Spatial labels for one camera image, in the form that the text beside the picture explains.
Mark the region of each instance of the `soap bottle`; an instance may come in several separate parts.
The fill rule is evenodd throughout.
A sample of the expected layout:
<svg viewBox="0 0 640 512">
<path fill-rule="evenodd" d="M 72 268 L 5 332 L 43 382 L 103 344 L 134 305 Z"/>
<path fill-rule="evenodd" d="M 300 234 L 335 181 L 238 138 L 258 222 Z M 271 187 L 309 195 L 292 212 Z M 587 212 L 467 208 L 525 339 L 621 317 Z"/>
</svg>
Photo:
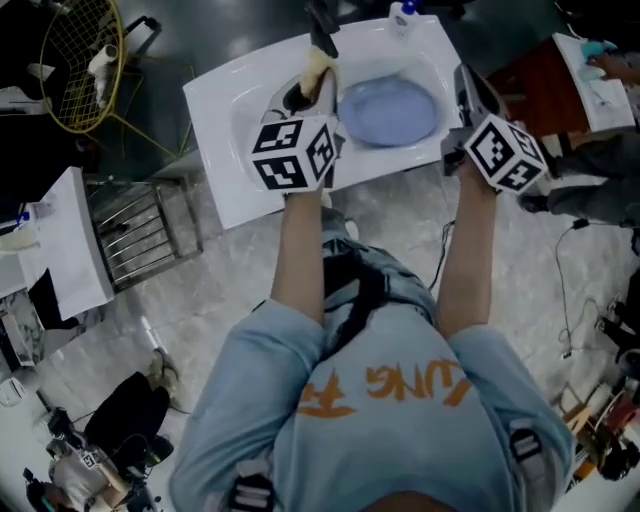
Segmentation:
<svg viewBox="0 0 640 512">
<path fill-rule="evenodd" d="M 414 27 L 418 16 L 416 15 L 418 0 L 404 0 L 394 2 L 389 9 L 389 31 L 398 39 L 406 39 Z"/>
</svg>

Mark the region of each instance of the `table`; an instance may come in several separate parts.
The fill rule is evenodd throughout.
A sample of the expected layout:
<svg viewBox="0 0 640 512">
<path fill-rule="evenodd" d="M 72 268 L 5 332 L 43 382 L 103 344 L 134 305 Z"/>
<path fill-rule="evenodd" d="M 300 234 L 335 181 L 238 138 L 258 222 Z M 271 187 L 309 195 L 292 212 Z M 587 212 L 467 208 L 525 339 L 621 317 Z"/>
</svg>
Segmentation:
<svg viewBox="0 0 640 512">
<path fill-rule="evenodd" d="M 620 80 L 584 82 L 582 41 L 554 34 L 489 76 L 514 119 L 536 137 L 602 132 L 635 126 Z"/>
</svg>

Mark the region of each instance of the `backpack strap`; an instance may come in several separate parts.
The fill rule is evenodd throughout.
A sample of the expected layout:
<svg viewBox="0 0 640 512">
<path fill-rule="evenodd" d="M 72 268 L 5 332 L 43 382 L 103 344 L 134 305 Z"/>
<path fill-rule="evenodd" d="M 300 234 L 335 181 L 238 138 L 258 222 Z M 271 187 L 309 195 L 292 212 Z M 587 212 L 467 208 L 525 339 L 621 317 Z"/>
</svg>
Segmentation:
<svg viewBox="0 0 640 512">
<path fill-rule="evenodd" d="M 239 476 L 229 493 L 232 512 L 271 512 L 274 501 L 273 485 L 261 474 Z"/>
</svg>

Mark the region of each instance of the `white sink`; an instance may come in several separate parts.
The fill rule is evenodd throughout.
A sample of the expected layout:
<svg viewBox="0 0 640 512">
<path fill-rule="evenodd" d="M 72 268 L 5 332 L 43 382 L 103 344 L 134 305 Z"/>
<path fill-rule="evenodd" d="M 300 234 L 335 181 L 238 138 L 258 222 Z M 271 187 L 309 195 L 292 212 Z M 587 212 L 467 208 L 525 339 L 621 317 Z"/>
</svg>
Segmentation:
<svg viewBox="0 0 640 512">
<path fill-rule="evenodd" d="M 421 16 L 406 47 L 386 31 L 387 20 L 344 25 L 333 40 L 341 88 L 400 73 L 421 85 L 436 100 L 439 128 L 417 144 L 402 148 L 371 148 L 345 137 L 336 162 L 334 188 L 440 160 L 440 141 L 461 125 L 453 89 L 460 63 L 435 16 Z M 184 90 L 200 154 L 223 227 L 230 228 L 283 206 L 274 192 L 258 191 L 244 169 L 248 134 L 260 123 L 269 101 L 307 62 L 308 35 L 262 48 L 196 78 Z"/>
</svg>

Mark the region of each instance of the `shoe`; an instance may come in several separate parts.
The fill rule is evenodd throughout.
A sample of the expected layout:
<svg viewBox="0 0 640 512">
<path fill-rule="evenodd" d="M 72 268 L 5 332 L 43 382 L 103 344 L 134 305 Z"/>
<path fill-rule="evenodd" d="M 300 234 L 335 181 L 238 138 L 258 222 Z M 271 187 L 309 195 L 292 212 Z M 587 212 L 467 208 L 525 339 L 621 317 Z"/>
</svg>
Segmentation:
<svg viewBox="0 0 640 512">
<path fill-rule="evenodd" d="M 164 354 L 162 350 L 156 348 L 151 354 L 151 362 L 147 373 L 147 380 L 151 384 L 151 388 L 155 389 L 160 385 L 162 380 L 162 369 L 164 368 Z"/>
<path fill-rule="evenodd" d="M 169 399 L 173 402 L 178 394 L 178 372 L 171 366 L 165 366 L 162 370 L 160 385 L 169 393 Z"/>
<path fill-rule="evenodd" d="M 547 196 L 527 196 L 522 195 L 518 197 L 518 204 L 520 208 L 529 213 L 548 212 Z"/>
<path fill-rule="evenodd" d="M 347 219 L 344 223 L 344 227 L 352 240 L 355 240 L 356 242 L 360 240 L 360 230 L 353 219 Z"/>
</svg>

